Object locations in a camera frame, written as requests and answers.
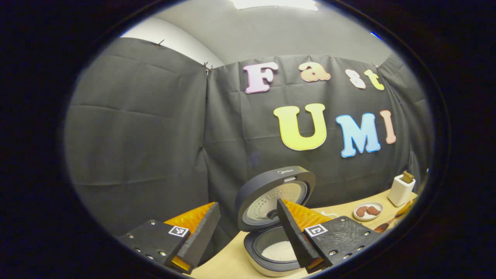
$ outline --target wooden spoon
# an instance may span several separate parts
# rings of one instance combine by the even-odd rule
[[[400,209],[400,211],[398,211],[398,213],[396,213],[396,215],[394,216],[394,218],[393,218],[393,219],[391,219],[391,220],[389,220],[388,222],[386,222],[386,223],[384,223],[384,224],[382,224],[382,225],[378,226],[377,228],[375,228],[375,229],[374,229],[374,231],[376,231],[376,232],[378,232],[378,233],[383,233],[383,232],[385,232],[385,231],[387,230],[387,228],[389,227],[389,225],[391,225],[391,223],[392,223],[394,220],[396,220],[396,219],[398,219],[398,218],[402,217],[403,215],[405,215],[405,214],[407,213],[408,209],[409,209],[409,208],[410,208],[410,206],[414,203],[415,199],[413,199],[413,200],[411,200],[411,201],[407,202],[407,203],[405,204],[405,206],[404,206],[402,209]]]

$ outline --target white container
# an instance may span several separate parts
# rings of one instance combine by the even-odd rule
[[[407,184],[401,180],[401,178],[403,178],[403,174],[400,174],[394,178],[393,185],[391,186],[391,192],[389,192],[389,195],[387,196],[387,198],[396,207],[406,203],[410,193],[412,192],[413,186],[415,186],[415,179]]]

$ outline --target ceiling light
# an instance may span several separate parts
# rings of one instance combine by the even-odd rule
[[[315,1],[312,0],[231,0],[231,2],[239,10],[254,7],[286,6],[318,11]]]

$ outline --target meatball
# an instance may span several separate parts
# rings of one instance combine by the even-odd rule
[[[370,215],[379,215],[380,211],[378,211],[375,207],[369,207],[367,209],[367,213],[370,214]]]
[[[357,209],[357,216],[363,217],[365,215],[365,211],[367,211],[367,207],[359,207]]]

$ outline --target rice cooker logo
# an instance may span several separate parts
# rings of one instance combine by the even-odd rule
[[[171,235],[176,235],[180,237],[184,237],[187,233],[188,229],[187,228],[181,228],[178,226],[174,226],[170,231],[169,234]]]
[[[315,226],[305,228],[305,231],[307,231],[307,233],[309,234],[310,237],[314,237],[316,235],[323,234],[323,233],[327,232],[327,229],[324,228],[321,224],[318,224]]]
[[[294,171],[294,170],[292,170],[292,169],[289,169],[289,170],[278,170],[277,173],[278,174],[285,174],[287,172],[292,172],[292,171]]]

